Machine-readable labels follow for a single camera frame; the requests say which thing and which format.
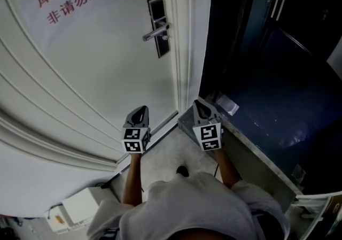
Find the shirt sleeve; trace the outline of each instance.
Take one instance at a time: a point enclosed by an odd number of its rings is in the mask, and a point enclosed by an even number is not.
[[[231,190],[248,205],[252,214],[263,211],[276,218],[283,229],[285,239],[288,238],[290,223],[282,212],[279,203],[269,193],[243,180],[237,182]]]
[[[106,234],[108,229],[118,229],[121,217],[132,208],[134,208],[132,205],[121,204],[113,200],[102,200],[88,228],[88,239],[98,240]]]

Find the tiled floor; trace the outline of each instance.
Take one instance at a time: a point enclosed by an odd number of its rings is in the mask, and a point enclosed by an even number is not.
[[[227,153],[242,178],[254,183],[275,197],[283,211],[286,211],[294,199],[294,193],[255,155],[244,146],[233,134],[224,136]],[[149,186],[159,180],[169,181],[180,165],[186,165],[189,173],[215,173],[217,163],[180,129],[175,128],[160,143],[142,158],[141,175],[144,190],[143,200],[147,200]],[[111,182],[111,189],[121,200],[128,170]],[[216,178],[221,180],[220,170]],[[19,228],[13,228],[21,240],[82,240],[86,238],[86,228],[70,233],[57,235],[53,233],[45,219],[25,220]]]

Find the shoe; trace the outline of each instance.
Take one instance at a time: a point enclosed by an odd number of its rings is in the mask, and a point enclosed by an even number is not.
[[[176,174],[181,174],[184,177],[188,177],[189,176],[188,169],[185,166],[179,166],[177,168]]]

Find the white door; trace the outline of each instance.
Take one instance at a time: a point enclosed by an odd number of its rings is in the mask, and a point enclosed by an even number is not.
[[[134,108],[149,107],[152,130],[176,113],[170,53],[158,58],[155,41],[142,40],[152,30],[147,0],[103,1],[47,44],[22,2],[0,0],[0,105],[7,113],[111,160],[123,156],[121,128]]]

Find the person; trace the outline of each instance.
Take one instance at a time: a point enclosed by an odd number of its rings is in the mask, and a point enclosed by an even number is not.
[[[289,222],[277,201],[243,181],[224,148],[214,152],[223,183],[204,172],[189,176],[180,166],[171,181],[150,186],[144,203],[141,154],[132,154],[122,204],[101,202],[89,239],[287,239]]]

